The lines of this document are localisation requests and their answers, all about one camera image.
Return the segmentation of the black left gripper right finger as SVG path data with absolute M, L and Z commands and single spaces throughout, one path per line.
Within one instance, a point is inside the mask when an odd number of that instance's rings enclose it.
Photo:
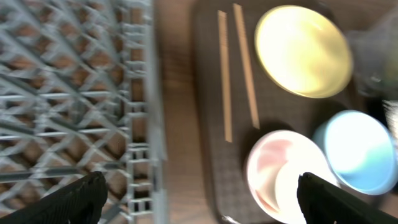
M 311 172 L 299 176 L 297 199 L 308 224 L 397 224 L 397 218 Z

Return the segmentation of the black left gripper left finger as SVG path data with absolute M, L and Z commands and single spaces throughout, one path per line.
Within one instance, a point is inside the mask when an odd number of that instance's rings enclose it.
M 1 224 L 97 224 L 108 198 L 101 172 L 92 172 L 1 218 Z

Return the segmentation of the light blue bowl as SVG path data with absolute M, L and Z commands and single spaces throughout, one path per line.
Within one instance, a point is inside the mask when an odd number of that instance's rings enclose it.
M 397 153 L 389 130 L 372 116 L 344 110 L 321 124 L 313 142 L 336 178 L 367 195 L 381 195 L 397 183 Z

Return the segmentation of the yellow round plate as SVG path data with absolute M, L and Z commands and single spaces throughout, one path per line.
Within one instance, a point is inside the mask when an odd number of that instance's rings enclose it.
M 270 79 L 293 94 L 328 98 L 351 80 L 348 41 L 331 20 L 309 8 L 284 5 L 267 11 L 257 23 L 254 45 Z

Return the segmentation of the wooden chopstick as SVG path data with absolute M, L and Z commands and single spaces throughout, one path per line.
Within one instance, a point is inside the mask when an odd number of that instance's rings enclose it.
M 252 75 L 251 58 L 249 54 L 248 40 L 244 24 L 243 9 L 239 4 L 234 3 L 233 10 L 234 10 L 235 23 L 236 23 L 236 30 L 238 34 L 239 48 L 241 52 L 241 60 L 243 65 L 243 72 L 244 72 L 252 125 L 254 128 L 259 129 L 260 128 L 259 115 L 257 110 L 256 93 L 255 93 L 253 75 Z
M 224 138 L 227 142 L 233 142 L 227 13 L 221 10 L 218 10 L 218 35 L 223 97 Z

